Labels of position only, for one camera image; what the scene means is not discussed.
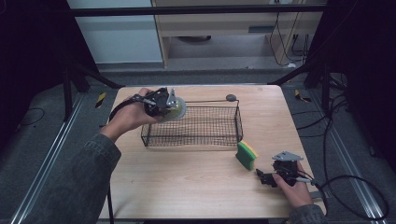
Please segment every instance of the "wire basket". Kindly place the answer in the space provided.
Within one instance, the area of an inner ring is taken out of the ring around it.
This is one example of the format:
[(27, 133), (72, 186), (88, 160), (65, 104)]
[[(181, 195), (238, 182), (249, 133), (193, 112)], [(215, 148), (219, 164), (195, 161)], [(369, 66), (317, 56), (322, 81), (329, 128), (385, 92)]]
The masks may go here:
[(236, 147), (242, 140), (239, 101), (199, 101), (186, 102), (186, 105), (187, 111), (182, 119), (143, 126), (141, 137), (145, 147)]

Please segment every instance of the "white wall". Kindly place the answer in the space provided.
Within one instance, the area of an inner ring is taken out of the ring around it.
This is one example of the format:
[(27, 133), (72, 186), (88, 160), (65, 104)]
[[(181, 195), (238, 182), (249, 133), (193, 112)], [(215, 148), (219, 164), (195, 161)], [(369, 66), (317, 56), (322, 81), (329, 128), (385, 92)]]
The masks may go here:
[[(68, 0), (71, 8), (151, 7), (149, 0)], [(76, 18), (96, 63), (161, 63), (153, 16)]]

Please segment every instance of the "yellow sponge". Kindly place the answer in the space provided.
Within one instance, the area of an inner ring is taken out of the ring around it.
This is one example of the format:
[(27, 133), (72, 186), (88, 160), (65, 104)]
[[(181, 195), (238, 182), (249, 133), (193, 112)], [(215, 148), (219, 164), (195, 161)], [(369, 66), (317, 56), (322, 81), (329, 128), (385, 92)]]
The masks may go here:
[(238, 151), (236, 158), (245, 166), (249, 171), (253, 170), (254, 160), (259, 157), (257, 152), (244, 140), (240, 141), (237, 145)]

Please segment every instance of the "floor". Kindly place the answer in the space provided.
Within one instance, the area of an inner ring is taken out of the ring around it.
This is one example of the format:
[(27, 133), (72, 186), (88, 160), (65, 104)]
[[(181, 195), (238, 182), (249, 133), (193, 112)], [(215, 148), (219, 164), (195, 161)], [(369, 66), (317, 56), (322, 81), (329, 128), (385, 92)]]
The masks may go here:
[[(300, 52), (298, 49), (303, 48), (302, 43), (303, 41), (297, 40), (294, 53)], [(290, 52), (290, 57), (301, 58), (293, 56), (293, 52)], [(128, 86), (265, 84), (285, 76), (291, 70), (287, 65), (276, 63), (264, 35), (212, 36), (208, 41), (174, 38), (166, 68), (139, 66), (132, 71), (104, 71), (103, 75)], [(344, 79), (347, 84), (342, 75), (333, 75), (340, 80)], [(301, 128), (299, 135), (316, 180), (321, 184), (326, 180), (323, 167), (325, 155), (329, 177), (362, 176), (381, 190), (390, 208), (393, 208), (396, 205), (393, 195), (396, 176), (385, 160), (370, 155), (364, 136), (353, 115), (348, 112), (347, 105), (334, 110), (333, 125), (326, 135), (325, 144), (323, 134), (327, 119), (317, 125), (303, 128), (323, 116), (319, 105), (320, 87), (306, 90), (302, 85), (303, 80), (304, 75), (300, 75), (282, 86), (282, 90), (295, 125)], [(73, 154), (75, 148), (83, 144), (85, 139), (96, 133), (99, 126), (106, 122), (117, 90), (111, 90), (90, 78), (89, 81), (92, 87), (88, 93), (74, 92), (75, 107), (79, 110), (70, 127), (66, 127), (65, 139), (59, 142), (59, 148), (54, 148), (53, 142), (59, 130), (64, 128), (64, 108), (59, 104), (63, 101), (62, 86), (39, 93), (33, 100), (32, 109), (28, 111), (21, 123), (22, 126), (8, 145), (10, 152), (0, 163), (0, 223), (2, 218), (14, 216), (15, 211), (24, 204), (24, 199), (30, 192), (29, 188), (35, 183), (36, 174), (41, 172), (40, 167), (43, 161), (48, 161), (48, 156), (56, 158), (49, 161), (48, 166), (62, 165), (63, 158)], [(296, 98), (295, 90), (299, 90), (304, 99)], [(100, 108), (95, 108), (97, 98), (102, 92), (106, 92), (106, 99)], [(340, 93), (338, 90), (332, 90), (331, 97), (334, 99)], [(342, 100), (340, 97), (335, 102), (340, 103)], [(359, 181), (338, 180), (332, 188), (345, 200), (346, 205), (357, 209), (359, 213), (365, 215), (370, 209), (378, 207), (381, 212), (385, 211), (380, 197)], [(396, 223), (394, 209), (390, 209), (386, 220), (372, 222), (348, 212), (334, 199), (328, 189), (326, 192), (329, 196), (328, 218), (331, 223)], [(142, 222), (121, 220), (117, 223)], [(270, 223), (280, 223), (280, 220), (270, 220)]]

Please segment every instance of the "gray sleeve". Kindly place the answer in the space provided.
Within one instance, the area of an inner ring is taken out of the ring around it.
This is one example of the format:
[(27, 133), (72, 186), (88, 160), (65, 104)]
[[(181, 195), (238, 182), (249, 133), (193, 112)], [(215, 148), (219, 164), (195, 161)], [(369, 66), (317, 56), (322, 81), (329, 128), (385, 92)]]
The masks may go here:
[(315, 204), (301, 206), (291, 211), (290, 221), (293, 224), (328, 223), (321, 208)]
[(119, 159), (115, 144), (104, 135), (95, 135), (73, 158), (57, 167), (59, 172), (49, 175), (23, 223), (96, 223)]

